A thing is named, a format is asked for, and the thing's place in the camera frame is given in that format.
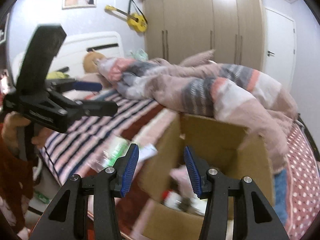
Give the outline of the person's left hand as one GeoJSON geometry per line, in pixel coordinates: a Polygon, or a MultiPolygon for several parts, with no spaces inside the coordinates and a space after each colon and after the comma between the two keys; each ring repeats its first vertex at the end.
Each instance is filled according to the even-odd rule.
{"type": "MultiPolygon", "coordinates": [[[[1,137],[9,152],[14,156],[18,155],[18,128],[28,126],[30,123],[30,120],[16,112],[11,112],[5,116],[1,137]]],[[[51,129],[44,127],[37,136],[32,137],[31,143],[41,149],[52,133],[51,129]]]]}

